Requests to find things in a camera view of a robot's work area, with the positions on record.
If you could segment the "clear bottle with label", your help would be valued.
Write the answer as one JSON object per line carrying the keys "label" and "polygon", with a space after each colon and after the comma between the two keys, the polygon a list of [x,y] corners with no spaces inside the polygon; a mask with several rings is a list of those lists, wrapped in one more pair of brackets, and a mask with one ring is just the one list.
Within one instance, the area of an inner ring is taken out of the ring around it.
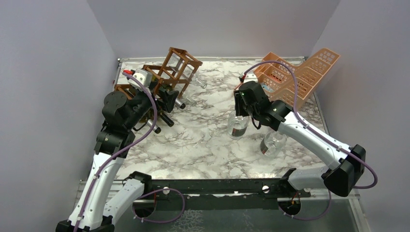
{"label": "clear bottle with label", "polygon": [[240,139],[246,132],[249,125],[249,116],[237,116],[233,110],[229,114],[227,123],[227,134],[234,139]]}

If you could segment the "green wine bottle cream label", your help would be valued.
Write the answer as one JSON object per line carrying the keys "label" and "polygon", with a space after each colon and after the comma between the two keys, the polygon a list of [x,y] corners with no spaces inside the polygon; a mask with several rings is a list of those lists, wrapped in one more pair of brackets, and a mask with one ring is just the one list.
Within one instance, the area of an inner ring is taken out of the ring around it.
{"label": "green wine bottle cream label", "polygon": [[162,121],[164,121],[169,127],[172,127],[175,123],[174,121],[165,113],[159,114]]}

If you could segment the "clear bottle silver cap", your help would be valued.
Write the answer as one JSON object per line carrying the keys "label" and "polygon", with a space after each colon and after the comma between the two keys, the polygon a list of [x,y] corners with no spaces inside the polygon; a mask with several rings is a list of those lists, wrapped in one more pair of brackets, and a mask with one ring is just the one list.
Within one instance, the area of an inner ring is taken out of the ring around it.
{"label": "clear bottle silver cap", "polygon": [[193,71],[194,67],[188,64],[185,69],[182,70],[183,63],[184,60],[178,55],[171,55],[168,66],[172,70],[172,75],[176,77],[179,73],[182,73],[181,78],[188,80],[189,77],[191,77],[191,84],[205,89],[207,87],[207,83],[202,79],[200,75],[196,74],[196,72]]}

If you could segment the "clear bottle pink cap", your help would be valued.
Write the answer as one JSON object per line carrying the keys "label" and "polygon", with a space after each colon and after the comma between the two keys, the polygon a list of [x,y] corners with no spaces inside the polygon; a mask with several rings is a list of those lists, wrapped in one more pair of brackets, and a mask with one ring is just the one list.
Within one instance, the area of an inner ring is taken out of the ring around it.
{"label": "clear bottle pink cap", "polygon": [[271,130],[260,143],[260,152],[263,156],[274,159],[286,145],[287,136],[281,132]]}

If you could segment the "dark green wine bottle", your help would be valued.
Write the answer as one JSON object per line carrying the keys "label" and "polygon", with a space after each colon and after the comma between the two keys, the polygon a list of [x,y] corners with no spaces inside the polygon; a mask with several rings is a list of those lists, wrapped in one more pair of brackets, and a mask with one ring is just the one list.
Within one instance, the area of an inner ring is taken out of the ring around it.
{"label": "dark green wine bottle", "polygon": [[179,97],[176,97],[174,106],[178,109],[186,108],[186,104]]}

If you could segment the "olive wine bottle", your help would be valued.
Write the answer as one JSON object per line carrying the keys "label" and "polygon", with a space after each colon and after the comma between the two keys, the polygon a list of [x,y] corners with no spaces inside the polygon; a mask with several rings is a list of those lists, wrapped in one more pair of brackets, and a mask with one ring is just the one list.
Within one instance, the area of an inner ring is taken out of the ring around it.
{"label": "olive wine bottle", "polygon": [[146,124],[147,124],[148,126],[150,126],[150,127],[153,128],[152,131],[153,131],[154,133],[156,133],[156,134],[161,133],[161,128],[160,128],[159,126],[157,126],[156,123],[154,123],[154,121],[153,121],[152,119],[148,119],[147,122],[146,122]]}

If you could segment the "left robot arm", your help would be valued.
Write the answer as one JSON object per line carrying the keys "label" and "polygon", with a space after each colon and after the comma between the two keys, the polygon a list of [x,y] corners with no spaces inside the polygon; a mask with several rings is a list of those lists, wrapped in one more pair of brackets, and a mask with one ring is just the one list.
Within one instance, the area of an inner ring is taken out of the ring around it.
{"label": "left robot arm", "polygon": [[96,138],[93,163],[79,202],[68,219],[59,222],[58,232],[113,232],[125,211],[137,198],[150,196],[152,177],[138,171],[126,178],[119,192],[108,199],[114,179],[129,149],[145,139],[153,127],[136,140],[134,126],[155,110],[155,101],[148,88],[137,90],[134,97],[113,91],[104,98],[103,128]]}

